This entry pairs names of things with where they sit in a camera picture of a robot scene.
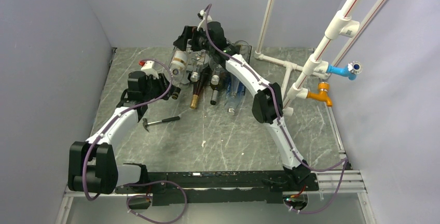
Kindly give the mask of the clear bottle blue medallion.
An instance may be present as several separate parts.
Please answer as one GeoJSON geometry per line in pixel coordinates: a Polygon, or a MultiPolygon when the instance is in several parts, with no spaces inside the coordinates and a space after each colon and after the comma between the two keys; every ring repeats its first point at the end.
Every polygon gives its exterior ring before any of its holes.
{"type": "Polygon", "coordinates": [[[173,85],[180,87],[189,83],[187,70],[189,65],[189,55],[187,52],[175,49],[172,52],[171,61],[169,65],[169,71],[172,75],[173,85]]]}

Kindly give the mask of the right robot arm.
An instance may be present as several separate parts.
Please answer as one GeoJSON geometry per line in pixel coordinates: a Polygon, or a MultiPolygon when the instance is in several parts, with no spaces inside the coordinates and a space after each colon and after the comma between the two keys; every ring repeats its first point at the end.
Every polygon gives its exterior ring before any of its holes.
{"type": "Polygon", "coordinates": [[[288,132],[279,84],[270,83],[249,65],[239,50],[227,42],[224,30],[217,21],[209,22],[201,28],[184,26],[173,46],[181,51],[187,48],[191,51],[204,50],[218,65],[239,79],[253,96],[254,118],[266,127],[281,154],[287,186],[292,190],[304,186],[311,168],[288,132]]]}

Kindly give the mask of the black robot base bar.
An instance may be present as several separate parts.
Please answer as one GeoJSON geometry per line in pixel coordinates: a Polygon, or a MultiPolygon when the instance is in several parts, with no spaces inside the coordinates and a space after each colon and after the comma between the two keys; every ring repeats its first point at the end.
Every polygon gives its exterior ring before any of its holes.
{"type": "Polygon", "coordinates": [[[151,186],[119,186],[116,194],[145,194],[153,206],[187,203],[282,203],[290,193],[318,191],[315,173],[297,183],[283,170],[151,172],[151,186]]]}

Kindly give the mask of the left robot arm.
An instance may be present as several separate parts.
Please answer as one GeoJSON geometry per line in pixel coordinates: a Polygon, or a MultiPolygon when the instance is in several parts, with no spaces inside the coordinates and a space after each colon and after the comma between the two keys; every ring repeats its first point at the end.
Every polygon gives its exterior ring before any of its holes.
{"type": "Polygon", "coordinates": [[[68,182],[71,191],[110,194],[117,187],[129,185],[137,193],[149,186],[145,165],[125,163],[118,165],[115,150],[143,118],[148,105],[167,100],[172,84],[165,74],[147,75],[143,71],[131,72],[127,88],[123,90],[113,115],[92,136],[83,142],[73,142],[69,150],[68,182]]]}

